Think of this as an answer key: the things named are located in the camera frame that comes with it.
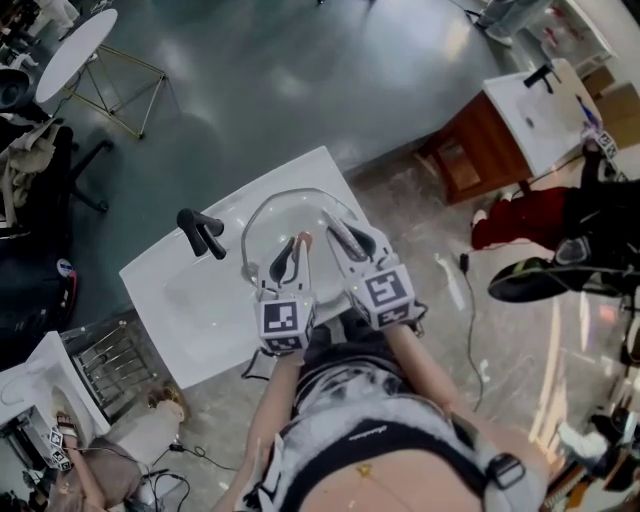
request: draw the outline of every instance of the white sink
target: white sink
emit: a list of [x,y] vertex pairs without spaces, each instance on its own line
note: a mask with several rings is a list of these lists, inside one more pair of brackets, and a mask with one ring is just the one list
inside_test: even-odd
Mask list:
[[576,99],[600,118],[593,99],[565,59],[553,61],[547,80],[553,94],[540,81],[528,89],[523,81],[531,71],[485,80],[483,90],[511,131],[531,174],[541,176],[580,146],[587,117]]
[[[223,260],[216,260],[209,252],[197,258],[186,236],[176,229],[120,272],[151,340],[180,387],[192,386],[249,359],[259,346],[253,310],[255,288],[242,273],[240,238],[255,210],[269,196],[298,188],[322,190],[365,219],[323,147],[258,178],[203,212],[225,224],[218,237],[227,250]],[[256,236],[248,244],[249,259],[259,263],[253,257],[256,251],[252,254],[252,244],[272,245],[296,235],[298,232],[292,231],[306,219],[314,221],[310,209],[300,202],[266,215],[252,227]],[[314,272],[316,276],[312,286],[319,296],[331,297],[338,280],[330,282],[318,276],[337,275],[337,267],[332,267],[333,259],[322,251],[321,244],[315,252],[311,249],[312,281]],[[348,302],[339,296],[319,308],[317,323],[347,308]]]

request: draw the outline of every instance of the concrete floor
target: concrete floor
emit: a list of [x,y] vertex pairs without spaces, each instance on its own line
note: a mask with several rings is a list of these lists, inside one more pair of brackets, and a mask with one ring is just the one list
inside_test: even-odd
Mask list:
[[[479,205],[446,206],[440,180],[412,157],[367,172],[350,185],[371,223],[389,236],[418,296],[429,306],[422,342],[475,404],[479,385],[466,356],[470,294],[454,258],[470,249],[469,219]],[[454,269],[465,301],[462,309],[452,299],[436,254]],[[596,405],[607,403],[623,370],[615,360],[626,318],[620,316],[617,301],[598,297],[565,294],[527,305],[489,297],[486,287],[495,273],[534,254],[545,252],[518,243],[471,254],[469,281],[477,306],[472,354],[477,365],[486,364],[479,414],[527,432],[552,461],[561,455],[556,425],[566,419],[579,428]],[[254,373],[269,375],[270,364],[259,359]],[[247,430],[264,390],[263,382],[240,378],[245,366],[185,391],[191,416],[181,429],[182,442],[201,446],[209,457],[231,467],[242,460]],[[191,494],[183,507],[189,512],[209,510],[233,478],[233,473],[185,454],[167,454],[158,467],[189,480]],[[178,488],[165,497],[168,510],[175,509],[184,492]]]
[[[88,12],[93,2],[83,3]],[[203,209],[321,145],[341,170],[358,167],[439,129],[484,79],[529,64],[488,42],[447,0],[113,7],[119,18],[106,43],[162,68],[170,82],[142,141],[79,102],[59,112],[82,150],[105,135],[116,144],[80,179],[109,212],[73,209],[76,326],[129,305],[118,271],[174,229],[179,209]],[[106,60],[124,96],[151,77]],[[104,83],[99,63],[92,66]],[[98,101],[86,78],[79,91]],[[53,112],[60,98],[45,108]],[[127,119],[144,115],[144,99],[125,108]],[[117,102],[113,93],[106,100]]]

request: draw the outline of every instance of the person's hand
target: person's hand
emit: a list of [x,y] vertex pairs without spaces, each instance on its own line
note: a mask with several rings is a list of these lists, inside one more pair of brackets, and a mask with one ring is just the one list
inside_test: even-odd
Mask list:
[[600,152],[600,146],[598,146],[598,143],[595,140],[589,139],[584,143],[584,150],[589,153],[598,153]]

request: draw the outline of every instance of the white table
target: white table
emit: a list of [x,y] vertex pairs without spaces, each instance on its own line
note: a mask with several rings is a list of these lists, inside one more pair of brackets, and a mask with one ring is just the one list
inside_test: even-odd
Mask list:
[[[141,139],[144,137],[144,129],[149,118],[149,113],[151,112],[151,107],[153,106],[158,91],[160,90],[160,86],[166,78],[166,74],[164,71],[152,66],[151,64],[147,64],[146,62],[136,59],[131,55],[103,44],[103,41],[111,32],[111,29],[113,29],[117,19],[117,11],[115,9],[107,9],[106,11],[96,14],[93,18],[90,18],[73,34],[71,34],[64,43],[62,43],[51,59],[51,62],[49,62],[45,68],[42,78],[38,83],[35,99],[38,103],[43,103],[50,100],[62,90],[71,97],[80,100],[92,109],[100,112],[107,119],[124,128],[134,137]],[[122,95],[116,89],[114,81],[109,76],[107,66],[102,58],[102,52],[106,52],[115,57],[126,60],[131,64],[142,66],[153,72],[156,78],[154,78],[151,83],[138,89],[128,100],[124,100]],[[111,89],[118,98],[118,103],[116,105],[107,105],[105,101],[106,95],[101,92],[101,89],[96,83],[91,72],[91,64],[93,60],[89,59],[94,53],[97,56],[97,59],[94,60],[102,67]],[[71,88],[66,87],[66,84],[70,82],[77,73],[80,73],[76,79],[79,82],[84,76],[85,71],[96,90],[98,98],[95,101],[77,92],[79,83]],[[142,93],[151,88],[153,88],[153,96],[151,97],[149,107],[147,108],[147,112],[140,128],[131,127],[118,117],[118,111],[123,109],[127,103],[139,98]]]
[[42,73],[36,90],[38,103],[44,103],[60,92],[107,38],[117,19],[115,9],[103,11],[65,39]]

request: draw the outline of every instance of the person's arm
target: person's arm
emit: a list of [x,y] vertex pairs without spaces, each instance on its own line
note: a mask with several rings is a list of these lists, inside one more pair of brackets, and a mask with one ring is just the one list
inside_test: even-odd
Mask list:
[[78,439],[73,436],[64,436],[64,444],[68,448],[67,453],[78,473],[82,492],[87,503],[98,509],[104,510],[106,499],[98,484],[96,477],[91,472],[82,453],[78,451]]
[[501,452],[510,453],[532,467],[546,481],[549,466],[544,454],[527,436],[511,428],[495,425],[475,414],[461,396],[449,375],[435,362],[411,328],[394,325],[385,330],[389,346],[415,392],[472,423],[485,439]]
[[260,452],[266,461],[276,434],[291,420],[291,408],[300,375],[300,366],[296,364],[295,360],[290,359],[291,357],[297,356],[289,356],[276,363],[249,428],[242,466],[236,473],[229,490],[215,505],[214,511],[216,512],[231,512],[233,510],[238,496],[251,476],[258,442],[260,443]]

